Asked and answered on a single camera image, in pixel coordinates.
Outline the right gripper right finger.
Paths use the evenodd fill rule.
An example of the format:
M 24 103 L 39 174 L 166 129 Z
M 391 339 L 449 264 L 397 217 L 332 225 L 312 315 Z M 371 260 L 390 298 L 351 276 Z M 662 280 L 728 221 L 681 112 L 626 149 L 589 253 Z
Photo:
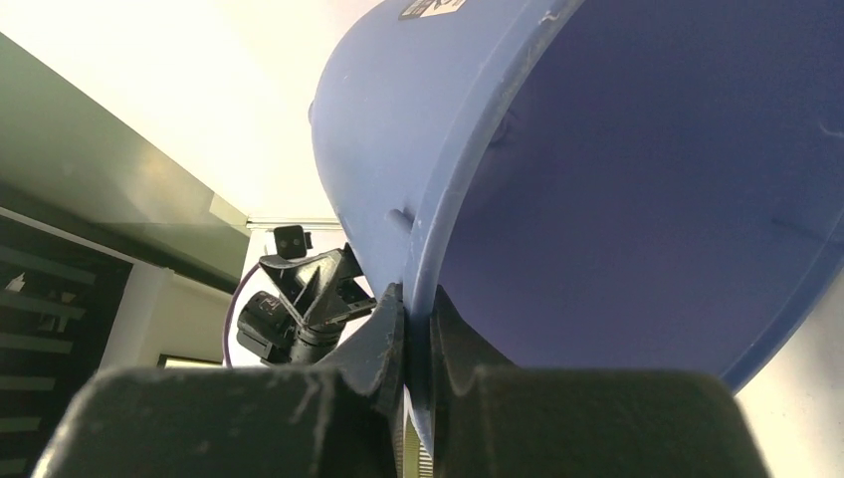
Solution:
M 438 477 L 764 477 L 730 391 L 677 370 L 530 369 L 460 316 L 430 319 Z

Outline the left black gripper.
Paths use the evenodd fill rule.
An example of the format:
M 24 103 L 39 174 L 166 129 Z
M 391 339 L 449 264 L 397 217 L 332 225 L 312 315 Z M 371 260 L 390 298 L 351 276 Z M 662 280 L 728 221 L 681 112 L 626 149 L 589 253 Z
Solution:
M 348 322 L 375 309 L 348 244 L 297 259 L 267 255 L 257 267 L 275 290 L 235 309 L 235 340 L 264 364 L 316 363 L 338 346 Z

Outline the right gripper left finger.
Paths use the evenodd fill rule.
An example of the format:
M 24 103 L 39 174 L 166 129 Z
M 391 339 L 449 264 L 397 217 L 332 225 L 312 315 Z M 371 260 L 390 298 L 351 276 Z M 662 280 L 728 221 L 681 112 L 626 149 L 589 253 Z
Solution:
M 71 401 L 37 477 L 397 477 L 400 286 L 315 364 L 124 368 Z

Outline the blue plastic bucket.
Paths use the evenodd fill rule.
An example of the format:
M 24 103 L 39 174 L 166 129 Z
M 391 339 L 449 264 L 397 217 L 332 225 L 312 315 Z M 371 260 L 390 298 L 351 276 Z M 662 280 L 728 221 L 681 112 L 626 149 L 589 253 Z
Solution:
M 519 365 L 739 389 L 843 267 L 839 1 L 384 1 L 310 120 L 426 444 L 438 288 Z

